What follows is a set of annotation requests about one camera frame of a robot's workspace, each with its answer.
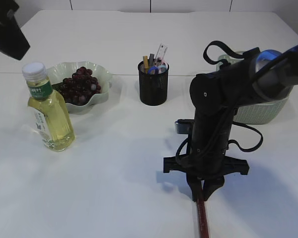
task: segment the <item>table surface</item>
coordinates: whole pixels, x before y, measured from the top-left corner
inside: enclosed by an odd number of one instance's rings
[[[197,238],[185,175],[162,173],[185,138],[174,121],[194,115],[191,80],[169,77],[167,101],[150,107],[137,76],[115,76],[106,102],[71,114],[76,140],[56,153],[32,129],[22,74],[0,73],[0,238]],[[227,152],[249,175],[226,176],[206,203],[212,238],[298,237],[298,87],[256,128],[259,150]],[[234,126],[231,138],[251,147],[259,136]]]
[[[298,35],[271,12],[126,13],[119,11],[43,10],[23,27],[31,48],[23,60],[0,53],[0,72],[21,72],[42,61],[90,61],[113,74],[137,75],[142,56],[168,46],[170,75],[195,75],[214,70],[202,57],[214,40],[236,51],[254,47],[284,52],[298,44]],[[222,51],[210,48],[216,59]]]
[[[147,28],[160,22],[168,27],[147,41]],[[24,59],[0,54],[0,238],[198,237],[185,175],[162,173],[163,157],[185,138],[174,121],[194,115],[193,77],[170,76],[167,101],[150,107],[139,100],[137,76],[114,76],[106,102],[71,114],[76,140],[56,153],[33,130],[28,90],[16,73],[23,64],[90,60],[115,74],[137,74],[141,56],[162,42],[170,74],[191,75],[214,70],[201,55],[215,39],[236,50],[284,51],[298,43],[276,15],[260,12],[41,11],[23,31],[32,46]],[[280,114],[256,128],[264,135],[259,150],[242,153],[233,145],[227,152],[248,160],[249,175],[226,176],[206,203],[212,238],[298,237],[298,86]],[[239,127],[231,138],[243,147],[259,139]]]

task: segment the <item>bottle label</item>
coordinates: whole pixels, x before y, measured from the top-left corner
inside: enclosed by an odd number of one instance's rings
[[[44,114],[41,113],[39,110],[36,110],[35,108],[31,109],[33,110],[33,113],[35,115],[36,129],[39,132],[39,134],[43,137],[43,143],[47,147],[54,148],[54,143],[48,128],[48,124],[46,123]]]
[[[39,86],[39,87],[28,86],[28,88],[32,97],[35,99],[46,98],[53,92],[53,88],[49,81],[42,86]]]

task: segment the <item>pen holder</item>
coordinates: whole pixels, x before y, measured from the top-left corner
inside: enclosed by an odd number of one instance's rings
[[[167,100],[169,65],[163,73],[147,74],[141,70],[143,64],[138,64],[140,100],[150,106],[160,105]]]

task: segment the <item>bottle cap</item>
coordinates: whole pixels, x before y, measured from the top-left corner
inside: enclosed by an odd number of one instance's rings
[[[47,76],[46,68],[41,62],[28,63],[22,68],[22,73],[27,81],[37,82]]]

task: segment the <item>bunch of grapes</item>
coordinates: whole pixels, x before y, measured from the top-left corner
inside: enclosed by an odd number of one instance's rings
[[[85,105],[91,96],[100,93],[101,87],[96,77],[92,77],[93,71],[81,67],[72,74],[71,78],[63,79],[58,92],[63,96],[66,103]]]

